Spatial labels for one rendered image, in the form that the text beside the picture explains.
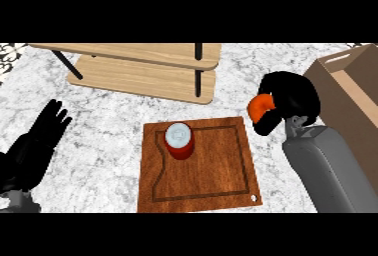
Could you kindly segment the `red can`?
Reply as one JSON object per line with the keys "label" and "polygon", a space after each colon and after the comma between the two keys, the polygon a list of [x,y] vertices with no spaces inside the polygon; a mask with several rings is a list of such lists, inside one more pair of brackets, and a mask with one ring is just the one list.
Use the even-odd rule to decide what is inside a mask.
{"label": "red can", "polygon": [[167,150],[177,160],[185,160],[194,153],[194,135],[189,125],[183,122],[173,123],[165,129],[164,143]]}

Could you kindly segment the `cardboard box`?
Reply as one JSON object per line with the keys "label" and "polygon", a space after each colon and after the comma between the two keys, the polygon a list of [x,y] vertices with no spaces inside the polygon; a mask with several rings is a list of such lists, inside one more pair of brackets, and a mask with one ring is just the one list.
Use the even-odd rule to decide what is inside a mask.
{"label": "cardboard box", "polygon": [[304,76],[321,98],[321,119],[343,135],[378,191],[378,46],[316,59]]}

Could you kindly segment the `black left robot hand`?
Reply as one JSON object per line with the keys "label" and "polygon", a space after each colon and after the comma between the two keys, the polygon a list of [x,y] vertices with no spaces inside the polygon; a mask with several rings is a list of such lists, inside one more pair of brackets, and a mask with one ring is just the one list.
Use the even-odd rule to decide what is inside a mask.
{"label": "black left robot hand", "polygon": [[72,120],[67,114],[62,102],[52,99],[30,131],[18,137],[9,151],[0,152],[0,194],[9,190],[27,192],[40,184]]}

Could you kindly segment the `pale wooden tiered shelf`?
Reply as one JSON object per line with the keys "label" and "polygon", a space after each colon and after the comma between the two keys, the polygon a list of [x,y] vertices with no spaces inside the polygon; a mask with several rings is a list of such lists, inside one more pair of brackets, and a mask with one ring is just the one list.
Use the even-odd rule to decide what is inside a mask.
{"label": "pale wooden tiered shelf", "polygon": [[213,101],[220,43],[31,43],[49,49],[77,86],[170,100]]}

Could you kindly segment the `orange squash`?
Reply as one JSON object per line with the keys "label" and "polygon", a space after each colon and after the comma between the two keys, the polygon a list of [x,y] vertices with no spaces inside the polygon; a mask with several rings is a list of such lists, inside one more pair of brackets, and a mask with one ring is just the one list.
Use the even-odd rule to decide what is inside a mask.
{"label": "orange squash", "polygon": [[270,94],[259,94],[250,101],[247,112],[254,123],[257,123],[267,111],[275,108]]}

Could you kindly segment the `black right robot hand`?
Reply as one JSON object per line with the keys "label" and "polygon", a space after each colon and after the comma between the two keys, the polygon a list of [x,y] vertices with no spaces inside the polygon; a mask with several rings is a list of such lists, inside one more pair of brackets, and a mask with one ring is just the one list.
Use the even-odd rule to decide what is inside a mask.
{"label": "black right robot hand", "polygon": [[276,71],[263,76],[259,94],[270,94],[275,108],[267,111],[254,131],[267,136],[281,121],[285,121],[285,133],[295,137],[303,133],[321,114],[321,100],[310,80],[295,73]]}

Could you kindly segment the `brown wooden cutting board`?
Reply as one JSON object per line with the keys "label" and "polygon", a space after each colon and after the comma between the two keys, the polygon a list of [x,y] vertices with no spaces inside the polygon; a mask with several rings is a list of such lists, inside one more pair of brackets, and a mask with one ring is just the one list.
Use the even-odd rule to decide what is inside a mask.
{"label": "brown wooden cutting board", "polygon": [[164,145],[167,122],[143,126],[139,212],[192,212],[263,204],[244,119],[191,120],[194,153],[185,160]]}

